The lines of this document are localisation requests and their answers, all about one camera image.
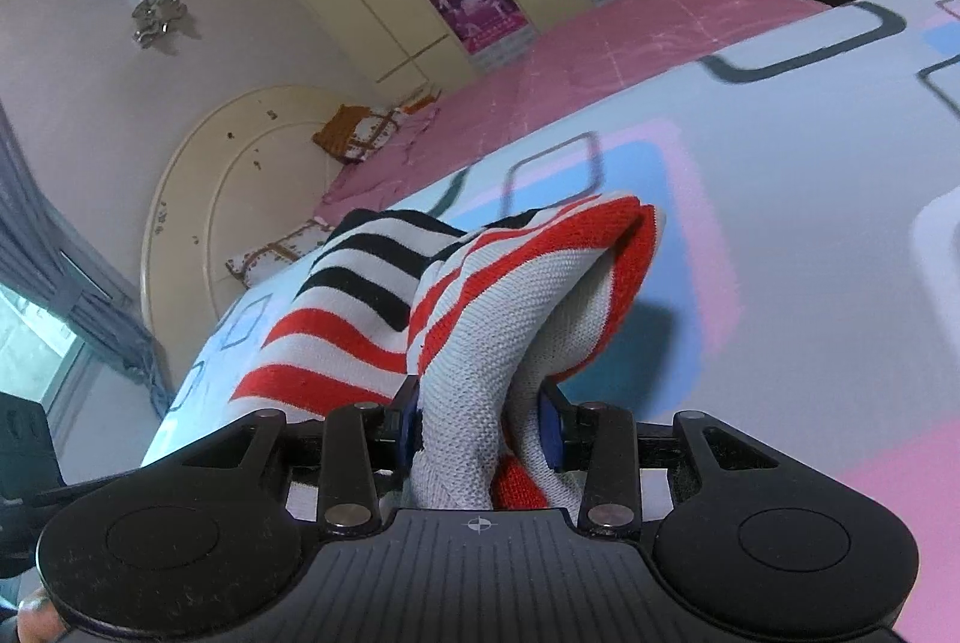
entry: gray curtain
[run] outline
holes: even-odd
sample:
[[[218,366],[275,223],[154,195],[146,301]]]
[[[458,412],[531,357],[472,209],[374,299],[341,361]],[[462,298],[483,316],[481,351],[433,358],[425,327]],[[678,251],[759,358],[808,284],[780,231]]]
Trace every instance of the gray curtain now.
[[[64,320],[104,363],[145,384],[162,417],[170,395],[154,338],[64,258],[64,232],[47,208],[0,105],[0,283]]]

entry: patterned pillow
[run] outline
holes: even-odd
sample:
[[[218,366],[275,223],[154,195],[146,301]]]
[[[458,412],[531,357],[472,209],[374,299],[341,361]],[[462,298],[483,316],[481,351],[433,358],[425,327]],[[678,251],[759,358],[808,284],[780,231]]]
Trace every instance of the patterned pillow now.
[[[406,117],[400,109],[341,104],[313,141],[338,161],[356,164],[382,148]]]
[[[323,247],[333,226],[307,221],[303,226],[275,242],[253,248],[227,261],[230,274],[248,289],[286,269],[312,250]]]

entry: bed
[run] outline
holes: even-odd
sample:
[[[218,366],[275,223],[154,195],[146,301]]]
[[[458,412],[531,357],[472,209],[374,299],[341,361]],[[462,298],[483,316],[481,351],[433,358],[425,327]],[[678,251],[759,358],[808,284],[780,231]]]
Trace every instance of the bed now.
[[[355,207],[383,209],[606,95],[826,8],[807,0],[612,2],[542,36],[517,64],[443,95],[387,148],[342,172],[308,140],[349,100],[307,87],[232,100],[200,121],[174,154],[144,234],[141,304],[168,379],[179,387],[243,293],[224,266],[230,257],[277,240],[313,214],[336,224]]]
[[[382,210],[594,101],[771,28],[823,12],[808,0],[619,0],[541,36],[522,60],[412,119],[316,208],[339,223]]]
[[[614,189],[668,223],[624,328],[565,392],[654,421],[709,411],[880,500],[922,554],[899,632],[942,640],[960,621],[960,0],[867,0],[755,36],[397,206],[471,228]],[[145,461],[261,404],[232,392],[311,264],[227,311]]]

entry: purple poster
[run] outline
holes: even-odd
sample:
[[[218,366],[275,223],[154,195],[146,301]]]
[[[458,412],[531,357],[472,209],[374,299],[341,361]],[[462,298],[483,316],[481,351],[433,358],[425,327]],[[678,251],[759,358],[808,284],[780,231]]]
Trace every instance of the purple poster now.
[[[514,0],[430,0],[470,55],[527,25]]]

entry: metal screw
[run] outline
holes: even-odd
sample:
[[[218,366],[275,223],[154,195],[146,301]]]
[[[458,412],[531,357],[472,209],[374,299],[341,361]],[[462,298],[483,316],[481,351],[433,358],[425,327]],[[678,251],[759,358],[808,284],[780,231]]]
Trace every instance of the metal screw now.
[[[625,506],[625,504],[597,504],[590,508],[587,518],[598,527],[626,527],[634,520],[634,512]]]
[[[361,527],[373,518],[373,514],[361,504],[347,502],[328,507],[323,514],[326,523],[333,527]]]

